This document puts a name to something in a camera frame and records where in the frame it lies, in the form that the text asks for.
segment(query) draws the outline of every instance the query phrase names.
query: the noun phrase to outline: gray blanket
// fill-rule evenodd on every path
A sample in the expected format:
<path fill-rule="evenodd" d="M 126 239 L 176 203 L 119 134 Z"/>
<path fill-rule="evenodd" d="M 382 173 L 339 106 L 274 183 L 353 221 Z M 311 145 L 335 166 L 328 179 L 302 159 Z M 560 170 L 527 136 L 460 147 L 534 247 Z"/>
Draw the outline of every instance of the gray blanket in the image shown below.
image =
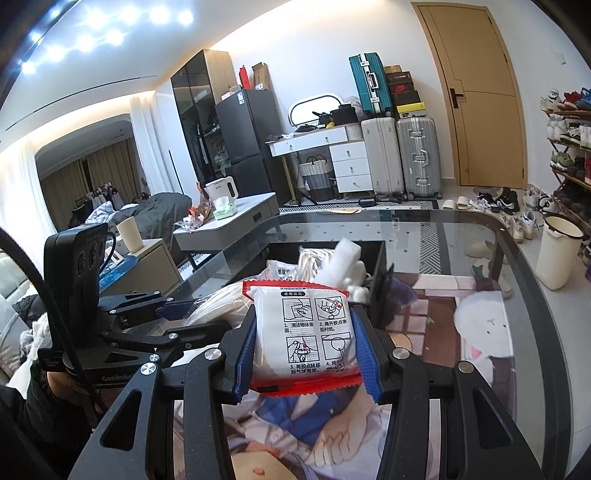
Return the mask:
<path fill-rule="evenodd" d="M 157 193 L 136 207 L 126 208 L 116 213 L 109 221 L 109 230 L 115 235 L 117 225 L 129 217 L 135 217 L 139 234 L 143 239 L 162 238 L 170 250 L 177 265 L 186 259 L 177 241 L 174 239 L 174 223 L 181 221 L 189 214 L 192 205 L 191 197 L 181 193 Z"/>

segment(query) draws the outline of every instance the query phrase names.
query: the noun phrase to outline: instruction diagram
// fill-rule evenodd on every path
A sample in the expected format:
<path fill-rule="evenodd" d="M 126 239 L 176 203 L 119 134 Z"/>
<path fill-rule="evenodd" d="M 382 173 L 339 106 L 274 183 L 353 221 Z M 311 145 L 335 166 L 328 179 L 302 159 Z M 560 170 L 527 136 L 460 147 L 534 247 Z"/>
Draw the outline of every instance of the instruction diagram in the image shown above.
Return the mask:
<path fill-rule="evenodd" d="M 350 344 L 350 332 L 323 335 L 322 348 L 324 349 L 324 358 L 327 360 L 343 360 Z"/>
<path fill-rule="evenodd" d="M 314 335 L 287 337 L 287 358 L 291 364 L 320 360 L 316 337 Z"/>
<path fill-rule="evenodd" d="M 310 299 L 283 299 L 283 319 L 286 322 L 313 320 Z"/>
<path fill-rule="evenodd" d="M 339 320 L 346 318 L 342 297 L 314 299 L 314 302 L 316 302 L 316 313 L 318 314 L 319 320 Z"/>

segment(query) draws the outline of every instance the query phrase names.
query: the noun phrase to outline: refrigerator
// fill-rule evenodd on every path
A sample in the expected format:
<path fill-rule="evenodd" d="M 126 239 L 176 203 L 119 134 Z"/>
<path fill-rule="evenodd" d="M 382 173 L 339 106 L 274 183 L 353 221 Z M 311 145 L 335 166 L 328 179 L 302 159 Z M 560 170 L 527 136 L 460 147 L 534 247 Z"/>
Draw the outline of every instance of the refrigerator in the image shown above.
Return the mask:
<path fill-rule="evenodd" d="M 216 105 L 232 176 L 240 197 L 275 192 L 283 205 L 291 193 L 281 157 L 265 142 L 283 134 L 275 98 L 269 90 L 241 90 Z"/>

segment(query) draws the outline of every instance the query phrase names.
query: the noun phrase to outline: silver suitcase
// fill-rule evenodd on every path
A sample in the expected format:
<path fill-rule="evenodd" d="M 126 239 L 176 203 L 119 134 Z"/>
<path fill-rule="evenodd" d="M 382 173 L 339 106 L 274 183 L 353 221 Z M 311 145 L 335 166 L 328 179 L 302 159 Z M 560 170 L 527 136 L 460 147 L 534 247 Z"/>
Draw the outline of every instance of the silver suitcase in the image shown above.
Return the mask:
<path fill-rule="evenodd" d="M 398 121 L 398 139 L 408 198 L 441 198 L 441 164 L 435 122 L 427 116 Z"/>
<path fill-rule="evenodd" d="M 374 118 L 361 122 L 369 172 L 375 193 L 404 192 L 404 177 L 394 118 Z"/>

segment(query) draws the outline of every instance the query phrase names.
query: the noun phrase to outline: wooden door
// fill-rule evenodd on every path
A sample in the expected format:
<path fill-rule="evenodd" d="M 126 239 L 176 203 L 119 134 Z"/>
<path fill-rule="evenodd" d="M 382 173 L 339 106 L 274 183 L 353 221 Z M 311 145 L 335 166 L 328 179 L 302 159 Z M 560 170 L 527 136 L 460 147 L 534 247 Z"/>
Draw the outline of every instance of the wooden door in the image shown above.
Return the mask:
<path fill-rule="evenodd" d="M 415 4 L 439 63 L 461 185 L 523 188 L 524 123 L 508 53 L 483 7 Z"/>

